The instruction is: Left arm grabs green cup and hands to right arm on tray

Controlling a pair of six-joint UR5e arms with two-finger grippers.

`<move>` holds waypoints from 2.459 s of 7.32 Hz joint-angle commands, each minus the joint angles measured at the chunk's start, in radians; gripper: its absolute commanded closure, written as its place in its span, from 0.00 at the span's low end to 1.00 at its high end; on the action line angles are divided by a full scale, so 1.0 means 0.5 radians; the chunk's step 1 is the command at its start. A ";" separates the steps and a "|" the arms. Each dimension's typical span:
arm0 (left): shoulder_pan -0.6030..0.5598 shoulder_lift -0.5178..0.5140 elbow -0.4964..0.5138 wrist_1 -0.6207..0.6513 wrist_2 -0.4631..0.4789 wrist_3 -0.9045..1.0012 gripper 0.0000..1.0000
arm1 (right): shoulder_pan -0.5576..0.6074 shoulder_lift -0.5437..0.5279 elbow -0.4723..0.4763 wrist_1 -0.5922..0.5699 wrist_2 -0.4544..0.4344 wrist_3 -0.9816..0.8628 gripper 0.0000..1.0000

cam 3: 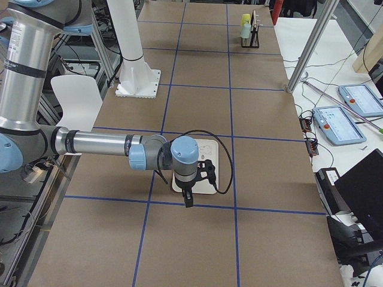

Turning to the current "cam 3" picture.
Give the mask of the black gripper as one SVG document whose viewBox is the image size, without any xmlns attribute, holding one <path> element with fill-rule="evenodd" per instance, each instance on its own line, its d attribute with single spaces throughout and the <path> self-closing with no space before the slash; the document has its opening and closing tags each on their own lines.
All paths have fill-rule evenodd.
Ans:
<svg viewBox="0 0 383 287">
<path fill-rule="evenodd" d="M 186 208 L 193 207 L 194 205 L 193 194 L 192 194 L 193 183 L 182 182 L 179 187 L 181 188 L 181 192 L 183 194 L 185 207 Z"/>
</svg>

